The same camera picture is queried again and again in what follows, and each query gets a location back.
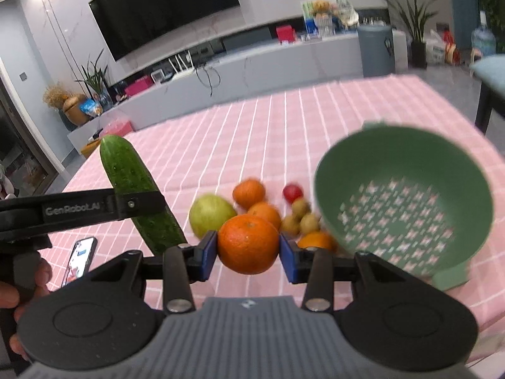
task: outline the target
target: trash can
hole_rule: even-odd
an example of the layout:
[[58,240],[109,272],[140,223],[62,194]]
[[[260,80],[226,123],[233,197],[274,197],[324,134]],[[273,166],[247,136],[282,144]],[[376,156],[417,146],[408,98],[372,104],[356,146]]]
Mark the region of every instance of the trash can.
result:
[[395,73],[395,49],[391,26],[359,26],[358,38],[363,77],[380,77]]

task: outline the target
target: red fruit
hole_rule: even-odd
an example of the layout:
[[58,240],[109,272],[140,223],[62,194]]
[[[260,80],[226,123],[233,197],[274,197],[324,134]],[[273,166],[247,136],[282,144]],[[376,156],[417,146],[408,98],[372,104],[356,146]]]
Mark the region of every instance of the red fruit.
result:
[[284,195],[284,199],[291,205],[295,200],[304,196],[304,190],[298,184],[291,182],[284,187],[282,195]]

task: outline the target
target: television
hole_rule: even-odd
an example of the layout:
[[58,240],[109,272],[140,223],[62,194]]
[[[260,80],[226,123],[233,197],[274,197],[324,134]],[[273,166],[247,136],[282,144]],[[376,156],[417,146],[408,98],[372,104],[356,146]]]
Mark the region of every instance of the television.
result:
[[114,60],[168,31],[238,5],[238,0],[92,0],[89,3]]

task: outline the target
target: orange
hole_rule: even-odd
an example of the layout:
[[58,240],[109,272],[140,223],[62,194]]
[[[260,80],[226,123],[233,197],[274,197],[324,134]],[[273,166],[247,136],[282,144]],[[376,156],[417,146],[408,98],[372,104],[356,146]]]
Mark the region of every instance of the orange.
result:
[[244,214],[226,221],[218,232],[218,255],[244,275],[265,272],[279,254],[279,233],[263,218]]
[[247,213],[266,219],[277,230],[279,230],[281,227],[282,219],[279,211],[275,206],[270,205],[268,202],[255,203],[253,206],[251,206],[251,209],[247,211]]
[[335,244],[330,234],[326,232],[311,232],[298,241],[298,247],[301,249],[314,247],[335,250]]
[[248,210],[255,203],[263,201],[265,193],[264,186],[259,180],[249,178],[234,188],[233,200],[242,208]]

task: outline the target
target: green cucumber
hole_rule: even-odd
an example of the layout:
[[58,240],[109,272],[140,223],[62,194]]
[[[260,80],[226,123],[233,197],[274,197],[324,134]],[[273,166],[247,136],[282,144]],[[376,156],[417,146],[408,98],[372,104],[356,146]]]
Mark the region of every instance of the green cucumber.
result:
[[[133,145],[117,135],[105,135],[100,143],[100,158],[114,190],[130,192],[159,191],[151,173]],[[165,212],[132,218],[140,236],[154,255],[186,243],[186,238],[168,205]]]

